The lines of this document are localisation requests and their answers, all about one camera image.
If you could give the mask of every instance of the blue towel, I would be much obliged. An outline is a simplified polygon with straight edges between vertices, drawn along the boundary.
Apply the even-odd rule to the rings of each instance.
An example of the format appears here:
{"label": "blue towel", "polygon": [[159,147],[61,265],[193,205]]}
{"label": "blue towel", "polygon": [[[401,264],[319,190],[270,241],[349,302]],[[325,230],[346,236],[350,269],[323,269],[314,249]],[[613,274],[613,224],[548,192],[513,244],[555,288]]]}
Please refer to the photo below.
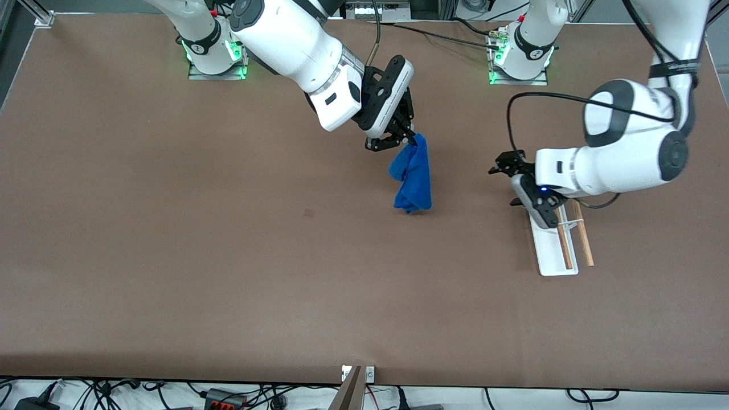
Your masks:
{"label": "blue towel", "polygon": [[390,177],[402,182],[395,196],[395,208],[406,213],[430,209],[430,162],[425,137],[416,134],[417,145],[407,144],[390,164]]}

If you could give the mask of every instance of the brown table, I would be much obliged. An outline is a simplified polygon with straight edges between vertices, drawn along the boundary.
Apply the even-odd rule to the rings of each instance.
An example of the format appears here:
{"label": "brown table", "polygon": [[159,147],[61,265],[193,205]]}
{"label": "brown table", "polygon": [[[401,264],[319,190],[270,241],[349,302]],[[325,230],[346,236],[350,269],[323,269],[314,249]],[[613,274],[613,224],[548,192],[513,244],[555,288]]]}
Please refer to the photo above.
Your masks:
{"label": "brown table", "polygon": [[[375,33],[327,29],[360,56]],[[685,174],[585,210],[597,267],[548,279],[486,173],[529,88],[489,85],[482,50],[383,27],[375,62],[415,65],[432,161],[433,209],[408,216],[395,151],[321,130],[255,64],[186,80],[173,39],[159,15],[35,33],[0,115],[0,373],[337,382],[357,361],[381,384],[729,390],[729,112],[707,53]],[[559,43],[539,90],[646,79],[633,27]],[[581,110],[518,102],[517,144],[582,145]]]}

